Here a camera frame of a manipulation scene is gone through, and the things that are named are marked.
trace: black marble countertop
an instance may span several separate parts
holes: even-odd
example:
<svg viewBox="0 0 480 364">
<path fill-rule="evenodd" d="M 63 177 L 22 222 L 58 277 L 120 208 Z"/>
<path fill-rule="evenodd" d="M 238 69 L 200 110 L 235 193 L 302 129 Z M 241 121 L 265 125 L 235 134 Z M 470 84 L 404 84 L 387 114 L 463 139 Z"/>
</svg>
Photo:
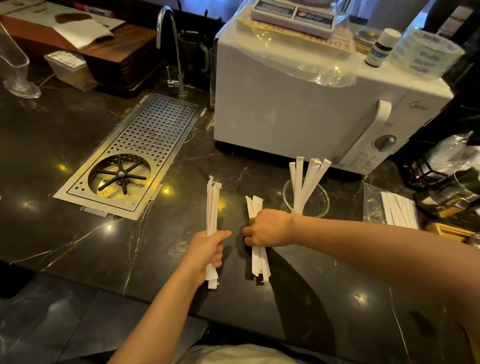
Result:
<svg viewBox="0 0 480 364">
<path fill-rule="evenodd" d="M 216 291 L 201 287 L 190 314 L 361 363 L 471 363 L 466 337 L 442 307 L 415 301 L 330 256 L 269 249 L 270 283 L 251 275 L 241 229 L 245 195 L 279 208 L 286 158 L 215 143 L 215 114 L 196 122 L 138 221 L 80 211 L 54 193 L 149 91 L 123 99 L 83 93 L 39 69 L 39 99 L 0 86 L 0 259 L 150 302 L 205 229 L 208 175 L 222 183 L 219 228 L 232 230 Z M 161 83 L 165 96 L 175 97 Z M 190 90 L 201 107 L 208 94 Z M 364 182 L 409 195 L 393 163 L 369 177 L 330 169 L 322 185 L 334 219 L 362 220 Z"/>
</svg>

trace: forearm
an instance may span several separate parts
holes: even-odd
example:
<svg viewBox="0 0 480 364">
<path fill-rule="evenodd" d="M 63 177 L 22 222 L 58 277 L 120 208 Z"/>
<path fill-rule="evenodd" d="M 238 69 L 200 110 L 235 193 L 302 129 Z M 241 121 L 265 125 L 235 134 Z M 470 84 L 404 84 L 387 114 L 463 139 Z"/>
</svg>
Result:
<svg viewBox="0 0 480 364">
<path fill-rule="evenodd" d="M 449 307 L 480 292 L 480 251 L 425 231 L 366 222 L 293 218 L 296 243 Z"/>
<path fill-rule="evenodd" d="M 180 266 L 109 364 L 170 364 L 196 288 Z"/>
</svg>

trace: microwave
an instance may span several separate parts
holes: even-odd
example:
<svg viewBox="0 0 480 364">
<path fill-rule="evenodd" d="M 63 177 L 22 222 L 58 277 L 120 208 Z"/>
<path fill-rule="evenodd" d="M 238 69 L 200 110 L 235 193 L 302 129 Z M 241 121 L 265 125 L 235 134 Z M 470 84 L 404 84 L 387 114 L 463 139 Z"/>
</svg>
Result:
<svg viewBox="0 0 480 364">
<path fill-rule="evenodd" d="M 219 34 L 215 140 L 291 158 L 327 158 L 332 167 L 367 175 L 453 97 L 440 78 L 423 81 L 388 61 L 373 68 L 360 53 L 351 55 L 355 84 L 319 85 L 271 67 L 261 54 L 253 57 L 252 36 L 238 30 L 235 19 Z"/>
</svg>

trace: faucet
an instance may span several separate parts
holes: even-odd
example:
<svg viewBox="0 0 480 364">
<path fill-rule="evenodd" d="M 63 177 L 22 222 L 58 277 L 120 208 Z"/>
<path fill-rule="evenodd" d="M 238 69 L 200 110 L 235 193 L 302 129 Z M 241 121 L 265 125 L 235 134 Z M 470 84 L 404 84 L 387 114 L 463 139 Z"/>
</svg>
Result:
<svg viewBox="0 0 480 364">
<path fill-rule="evenodd" d="M 165 14 L 167 13 L 170 14 L 170 18 L 172 20 L 173 37 L 175 38 L 175 50 L 177 51 L 177 62 L 179 67 L 179 80 L 175 81 L 170 79 L 170 69 L 167 66 L 167 74 L 168 74 L 167 84 L 169 87 L 176 87 L 178 89 L 179 97 L 185 97 L 187 96 L 188 92 L 187 90 L 185 90 L 185 84 L 183 83 L 183 73 L 181 71 L 181 65 L 180 65 L 180 51 L 179 51 L 177 24 L 175 23 L 175 18 L 173 17 L 173 11 L 169 6 L 164 6 L 158 13 L 158 18 L 156 20 L 156 47 L 160 49 L 160 40 L 162 37 L 162 25 L 163 25 L 163 20 L 165 18 Z"/>
</svg>

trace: black mug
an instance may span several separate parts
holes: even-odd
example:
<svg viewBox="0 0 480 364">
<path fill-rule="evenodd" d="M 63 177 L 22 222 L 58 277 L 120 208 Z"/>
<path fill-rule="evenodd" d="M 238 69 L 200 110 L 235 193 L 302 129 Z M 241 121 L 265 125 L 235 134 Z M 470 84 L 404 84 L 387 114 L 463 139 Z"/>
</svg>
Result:
<svg viewBox="0 0 480 364">
<path fill-rule="evenodd" d="M 178 39 L 184 82 L 191 84 L 210 68 L 210 54 L 205 46 L 206 36 L 199 32 L 182 30 Z"/>
</svg>

